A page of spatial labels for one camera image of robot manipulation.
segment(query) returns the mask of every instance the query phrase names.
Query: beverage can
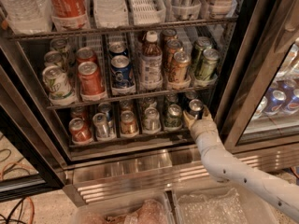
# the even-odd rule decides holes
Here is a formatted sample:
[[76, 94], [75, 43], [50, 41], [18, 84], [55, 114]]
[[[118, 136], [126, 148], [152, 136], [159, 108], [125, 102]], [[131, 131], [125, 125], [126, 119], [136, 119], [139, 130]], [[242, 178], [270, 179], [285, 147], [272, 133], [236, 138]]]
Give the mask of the beverage can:
[[107, 123], [107, 116], [103, 113], [97, 113], [93, 116], [93, 125], [96, 129], [96, 136], [100, 138], [109, 138], [110, 130]]
[[78, 65], [86, 62], [98, 64], [96, 53], [89, 47], [81, 48], [76, 52], [76, 61]]
[[299, 110], [299, 89], [294, 89], [282, 105], [282, 110], [287, 114], [294, 114]]
[[96, 63], [81, 63], [78, 66], [78, 77], [80, 79], [83, 94], [96, 95], [105, 91], [100, 67]]
[[132, 111], [121, 113], [121, 133], [133, 134], [138, 131], [135, 114]]
[[47, 52], [44, 56], [44, 60], [45, 66], [57, 65], [62, 68], [64, 72], [67, 72], [68, 70], [66, 63], [64, 62], [64, 57], [59, 51], [54, 50]]
[[217, 65], [220, 60], [220, 54], [215, 49], [205, 49], [203, 52], [203, 60], [197, 66], [195, 76], [199, 80], [210, 80], [216, 72]]
[[275, 90], [268, 96], [268, 104], [263, 110], [267, 116], [273, 116], [278, 113], [282, 104], [286, 101], [286, 94], [283, 91]]
[[160, 115], [156, 108], [149, 107], [145, 110], [145, 115], [142, 120], [143, 128], [149, 131], [156, 131], [161, 127]]
[[86, 142], [92, 138], [92, 132], [83, 119], [72, 119], [68, 124], [68, 129], [75, 142]]
[[133, 69], [126, 56], [115, 56], [111, 60], [112, 87], [122, 89], [134, 85]]
[[212, 49], [213, 43], [210, 38], [206, 36], [199, 36], [198, 39], [194, 42], [192, 47], [192, 64], [191, 69], [193, 72], [196, 71], [197, 65], [203, 59], [203, 52], [205, 49]]
[[113, 42], [109, 45], [109, 57], [112, 59], [115, 56], [129, 57], [129, 50], [123, 42]]
[[188, 67], [191, 63], [191, 56], [185, 51], [179, 51], [174, 54], [170, 63], [168, 74], [169, 82], [181, 83], [184, 82], [188, 75]]
[[67, 73], [59, 66], [48, 66], [42, 73], [43, 82], [50, 92], [50, 98], [53, 100], [65, 99], [74, 93], [73, 87], [69, 83]]

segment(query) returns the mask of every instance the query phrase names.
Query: coca-cola can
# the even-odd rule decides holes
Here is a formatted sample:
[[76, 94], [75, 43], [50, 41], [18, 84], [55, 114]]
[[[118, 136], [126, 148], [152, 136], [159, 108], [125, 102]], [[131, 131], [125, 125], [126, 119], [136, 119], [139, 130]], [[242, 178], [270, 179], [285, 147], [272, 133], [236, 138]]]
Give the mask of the coca-cola can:
[[96, 95], [105, 91], [100, 67], [96, 63], [81, 63], [78, 66], [78, 77], [80, 79], [83, 94]]
[[68, 124], [68, 129], [75, 142], [86, 142], [92, 138], [92, 132], [81, 118], [72, 119]]

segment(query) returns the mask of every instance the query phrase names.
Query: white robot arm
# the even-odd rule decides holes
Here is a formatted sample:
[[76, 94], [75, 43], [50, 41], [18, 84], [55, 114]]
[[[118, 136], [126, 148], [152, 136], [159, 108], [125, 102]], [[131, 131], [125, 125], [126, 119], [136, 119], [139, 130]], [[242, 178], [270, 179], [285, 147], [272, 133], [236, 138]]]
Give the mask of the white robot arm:
[[299, 222], [298, 186], [251, 168], [228, 152], [207, 109], [203, 119], [191, 120], [185, 111], [184, 119], [196, 141], [202, 163], [216, 181], [232, 180]]

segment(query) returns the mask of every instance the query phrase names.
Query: can lid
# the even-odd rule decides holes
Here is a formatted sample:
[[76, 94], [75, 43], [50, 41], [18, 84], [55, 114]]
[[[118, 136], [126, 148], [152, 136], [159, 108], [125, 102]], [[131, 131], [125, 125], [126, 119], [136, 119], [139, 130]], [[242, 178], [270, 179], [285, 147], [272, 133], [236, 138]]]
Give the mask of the can lid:
[[91, 75], [96, 71], [96, 69], [97, 69], [97, 64], [92, 62], [81, 63], [78, 66], [78, 71], [82, 75]]
[[189, 108], [192, 111], [201, 111], [204, 108], [204, 104], [200, 100], [198, 100], [198, 99], [191, 100], [189, 102]]
[[220, 59], [221, 55], [216, 49], [205, 49], [204, 56], [207, 60], [217, 61]]
[[63, 56], [59, 51], [53, 50], [46, 53], [44, 60], [46, 63], [58, 63], [63, 60]]
[[148, 31], [147, 32], [147, 41], [156, 42], [157, 40], [158, 40], [157, 32], [155, 32], [155, 31]]
[[178, 105], [170, 105], [168, 108], [168, 112], [171, 116], [180, 117], [181, 116], [181, 107]]
[[76, 56], [80, 59], [89, 59], [94, 55], [91, 48], [81, 48], [77, 51]]
[[82, 129], [83, 126], [84, 126], [84, 121], [81, 118], [74, 118], [68, 124], [69, 129], [73, 131], [78, 131]]
[[111, 64], [116, 68], [124, 68], [130, 63], [130, 60], [126, 56], [115, 56], [111, 60]]
[[124, 123], [130, 123], [134, 120], [134, 113], [132, 111], [124, 111], [121, 113], [121, 121]]
[[46, 79], [55, 79], [62, 73], [63, 73], [63, 70], [59, 66], [51, 65], [44, 69], [43, 76]]
[[156, 108], [150, 107], [145, 110], [146, 119], [158, 119], [159, 112]]
[[185, 51], [178, 51], [174, 54], [174, 59], [178, 63], [189, 63], [191, 61], [191, 56]]
[[172, 40], [168, 40], [166, 45], [170, 48], [170, 49], [183, 49], [183, 43], [181, 40], [177, 40], [177, 39], [172, 39]]

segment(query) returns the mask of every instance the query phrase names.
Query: pepsi can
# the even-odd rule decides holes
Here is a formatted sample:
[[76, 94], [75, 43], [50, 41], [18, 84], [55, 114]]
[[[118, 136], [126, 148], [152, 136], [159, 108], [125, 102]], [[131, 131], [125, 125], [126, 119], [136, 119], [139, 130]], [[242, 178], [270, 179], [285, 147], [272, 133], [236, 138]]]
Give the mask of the pepsi can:
[[299, 110], [299, 89], [292, 91], [292, 95], [287, 97], [286, 102], [282, 105], [283, 112], [294, 114]]
[[268, 96], [268, 104], [263, 110], [267, 116], [273, 116], [278, 113], [282, 104], [286, 101], [286, 94], [283, 91], [275, 90]]

